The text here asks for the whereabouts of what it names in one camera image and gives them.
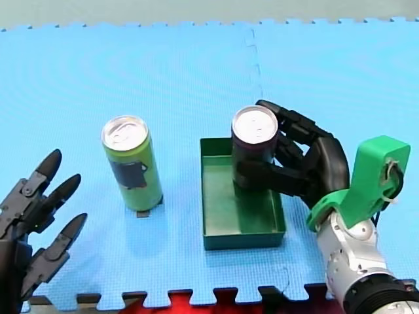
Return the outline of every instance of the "green 3d-printed mount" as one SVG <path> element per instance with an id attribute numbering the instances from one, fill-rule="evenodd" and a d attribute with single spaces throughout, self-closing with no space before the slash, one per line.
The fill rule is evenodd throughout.
<path id="1" fill-rule="evenodd" d="M 388 165 L 397 163 L 404 173 L 409 154 L 410 145 L 385 135 L 364 141 L 357 150 L 350 188 L 319 200 L 308 216 L 309 229 L 315 232 L 334 210 L 340 213 L 347 228 L 373 217 L 381 210 L 384 197 L 399 184 L 386 176 Z"/>

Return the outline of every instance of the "gray background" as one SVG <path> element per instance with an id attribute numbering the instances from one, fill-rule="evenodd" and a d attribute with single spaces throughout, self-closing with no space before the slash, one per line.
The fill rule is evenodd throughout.
<path id="1" fill-rule="evenodd" d="M 182 21 L 197 24 L 209 20 L 224 23 L 234 21 L 257 22 L 273 18 L 279 22 L 298 18 L 309 22 L 326 18 L 381 18 L 404 16 L 408 20 L 419 17 L 418 0 L 0 0 L 0 29 L 20 25 L 39 27 L 43 24 L 67 25 L 82 22 L 93 25 L 111 22 L 122 25 L 138 22 L 143 26 L 153 22 L 176 25 Z M 95 313 L 81 309 L 77 313 Z M 36 305 L 32 314 L 58 313 L 54 307 Z"/>

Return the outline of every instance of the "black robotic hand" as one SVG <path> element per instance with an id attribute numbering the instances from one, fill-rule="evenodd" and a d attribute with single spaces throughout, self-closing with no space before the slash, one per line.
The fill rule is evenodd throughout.
<path id="1" fill-rule="evenodd" d="M 54 214 L 76 191 L 79 174 L 72 176 L 48 197 L 43 193 L 57 173 L 62 155 L 49 154 L 29 179 L 20 179 L 0 203 L 0 313 L 17 314 L 41 283 L 49 282 L 69 259 L 68 249 L 77 239 L 87 214 L 71 220 L 47 249 L 32 256 L 27 242 L 54 221 Z"/>
<path id="2" fill-rule="evenodd" d="M 348 161 L 338 139 L 316 126 L 313 120 L 274 103 L 258 100 L 278 120 L 275 159 L 282 167 L 247 161 L 238 171 L 248 179 L 279 193 L 300 196 L 311 209 L 325 195 L 349 188 Z M 297 145 L 307 145 L 303 154 Z"/>

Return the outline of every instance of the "green plastic tray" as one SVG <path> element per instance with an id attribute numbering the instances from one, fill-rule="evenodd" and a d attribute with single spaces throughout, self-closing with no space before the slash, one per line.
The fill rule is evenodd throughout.
<path id="1" fill-rule="evenodd" d="M 231 138 L 201 139 L 202 212 L 206 250 L 277 247 L 285 233 L 281 197 L 232 182 Z"/>

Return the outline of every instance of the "wire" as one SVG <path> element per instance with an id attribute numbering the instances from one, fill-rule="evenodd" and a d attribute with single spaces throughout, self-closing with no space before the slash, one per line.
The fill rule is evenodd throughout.
<path id="1" fill-rule="evenodd" d="M 387 198 L 389 198 L 391 200 L 394 200 L 400 194 L 401 190 L 403 189 L 404 174 L 403 174 L 403 172 L 401 171 L 400 167 L 397 164 L 392 165 L 392 168 L 390 169 L 390 175 L 392 173 L 395 174 L 395 176 L 397 177 L 398 185 L 397 185 L 397 188 L 394 190 L 394 192 L 390 196 L 387 196 Z M 389 204 L 390 204 L 390 202 L 385 201 L 381 210 L 379 212 L 377 212 L 375 217 L 371 218 L 374 226 L 377 227 L 378 219 L 380 218 L 380 213 L 382 211 L 386 210 L 386 208 L 388 207 Z"/>

